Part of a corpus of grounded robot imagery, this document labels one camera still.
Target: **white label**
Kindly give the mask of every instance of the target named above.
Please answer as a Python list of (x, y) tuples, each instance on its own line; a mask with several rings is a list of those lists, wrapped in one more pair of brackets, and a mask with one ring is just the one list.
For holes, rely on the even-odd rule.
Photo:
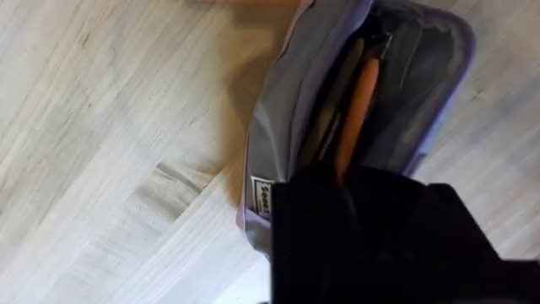
[(251, 182), (253, 185), (253, 201), (255, 202), (256, 212), (260, 216), (270, 219), (270, 214), (272, 213), (273, 181), (252, 176)]

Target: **light wood surface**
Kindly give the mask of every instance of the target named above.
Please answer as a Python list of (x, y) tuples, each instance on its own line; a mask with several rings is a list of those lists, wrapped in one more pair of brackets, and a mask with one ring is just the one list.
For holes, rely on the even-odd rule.
[[(455, 186), (501, 255), (536, 257), (540, 3), (425, 2), (467, 19), (478, 54), (417, 178)], [(266, 300), (234, 204), (293, 12), (1, 1), (0, 303)]]

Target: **gray pencil case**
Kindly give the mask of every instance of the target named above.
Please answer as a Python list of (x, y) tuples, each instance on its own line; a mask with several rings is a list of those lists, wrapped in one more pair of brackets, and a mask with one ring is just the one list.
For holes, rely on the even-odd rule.
[(258, 251), (270, 253), (272, 205), (279, 204), (272, 200), (272, 186), (299, 170), (321, 95), (368, 15), (392, 24), (393, 32), (354, 164), (410, 175), (444, 121), (474, 53), (473, 32), (464, 20), (409, 1), (304, 3), (267, 73), (248, 133), (237, 224)]

